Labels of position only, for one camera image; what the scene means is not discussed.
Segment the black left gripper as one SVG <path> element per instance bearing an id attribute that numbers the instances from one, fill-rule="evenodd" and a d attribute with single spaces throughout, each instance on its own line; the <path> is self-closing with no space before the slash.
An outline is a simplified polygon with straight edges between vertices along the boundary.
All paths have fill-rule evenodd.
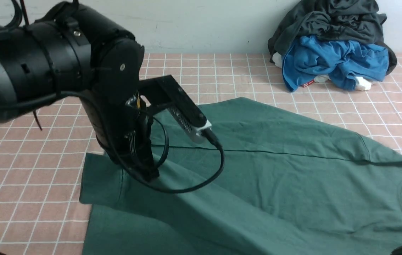
<path id="1" fill-rule="evenodd" d="M 81 103 L 95 132 L 96 139 L 109 158 L 119 165 L 121 158 L 128 168 L 146 182 L 160 176 L 151 151 L 153 121 L 138 110 L 146 110 L 145 103 L 131 106 L 113 105 L 89 90 L 81 92 Z"/>

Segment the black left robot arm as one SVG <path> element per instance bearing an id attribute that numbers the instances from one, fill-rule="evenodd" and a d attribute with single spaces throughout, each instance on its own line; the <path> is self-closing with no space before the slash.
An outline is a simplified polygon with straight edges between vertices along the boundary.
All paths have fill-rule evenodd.
<path id="1" fill-rule="evenodd" d="M 159 177 L 153 117 L 139 91 L 144 46 L 77 0 L 58 3 L 32 24 L 24 2 L 12 3 L 12 21 L 0 25 L 0 123 L 78 97 L 114 163 L 145 181 Z"/>

